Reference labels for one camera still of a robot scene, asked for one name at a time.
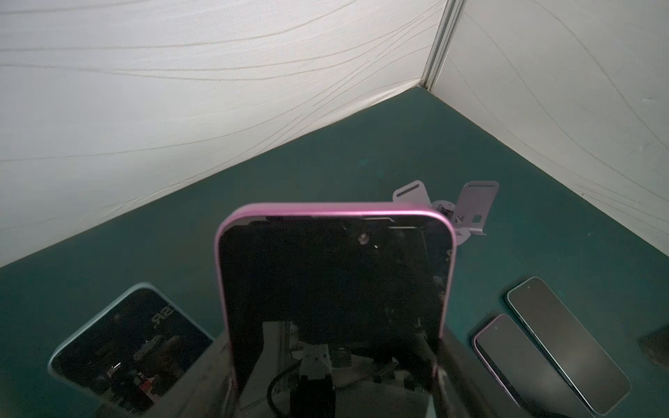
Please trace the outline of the purple phone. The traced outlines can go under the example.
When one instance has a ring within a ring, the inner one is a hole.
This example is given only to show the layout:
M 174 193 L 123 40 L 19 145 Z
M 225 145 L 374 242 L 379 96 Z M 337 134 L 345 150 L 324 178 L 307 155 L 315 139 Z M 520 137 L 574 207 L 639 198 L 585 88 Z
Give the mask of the purple phone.
M 263 325 L 292 322 L 311 345 L 391 355 L 423 385 L 444 328 L 456 235 L 411 203 L 269 203 L 240 208 L 214 238 L 239 388 L 261 356 Z
M 471 339 L 508 397 L 534 417 L 584 417 L 592 413 L 508 315 L 491 319 Z

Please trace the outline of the purple round stand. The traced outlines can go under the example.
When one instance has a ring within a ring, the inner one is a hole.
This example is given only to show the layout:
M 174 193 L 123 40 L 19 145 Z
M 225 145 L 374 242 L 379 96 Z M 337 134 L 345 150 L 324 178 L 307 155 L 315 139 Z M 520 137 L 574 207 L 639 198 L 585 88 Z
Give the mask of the purple round stand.
M 432 203 L 453 224 L 458 246 L 472 235 L 484 235 L 484 225 L 498 190 L 496 181 L 470 181 L 463 186 L 456 203 L 447 200 Z
M 431 199 L 427 188 L 421 180 L 412 181 L 393 191 L 392 201 L 420 204 L 428 207 L 431 206 Z

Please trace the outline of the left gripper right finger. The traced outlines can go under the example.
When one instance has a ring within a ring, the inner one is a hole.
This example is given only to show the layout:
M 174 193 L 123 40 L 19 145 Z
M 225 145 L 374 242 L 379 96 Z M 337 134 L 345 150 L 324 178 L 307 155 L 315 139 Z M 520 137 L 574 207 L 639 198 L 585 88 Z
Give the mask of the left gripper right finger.
M 521 417 L 523 410 L 447 327 L 433 381 L 437 417 Z

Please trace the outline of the white edged phone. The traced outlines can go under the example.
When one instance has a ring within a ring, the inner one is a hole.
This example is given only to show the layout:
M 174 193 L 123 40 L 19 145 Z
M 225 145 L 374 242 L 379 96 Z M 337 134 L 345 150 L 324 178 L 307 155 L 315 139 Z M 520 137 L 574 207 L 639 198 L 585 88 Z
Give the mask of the white edged phone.
M 607 415 L 630 393 L 623 370 L 542 279 L 521 282 L 505 299 L 593 413 Z

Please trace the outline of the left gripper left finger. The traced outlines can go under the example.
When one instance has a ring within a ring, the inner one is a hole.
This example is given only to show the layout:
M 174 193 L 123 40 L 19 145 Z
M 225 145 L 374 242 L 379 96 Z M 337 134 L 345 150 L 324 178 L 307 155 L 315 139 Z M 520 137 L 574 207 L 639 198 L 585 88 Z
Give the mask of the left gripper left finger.
M 232 417 L 233 358 L 222 334 L 142 417 Z

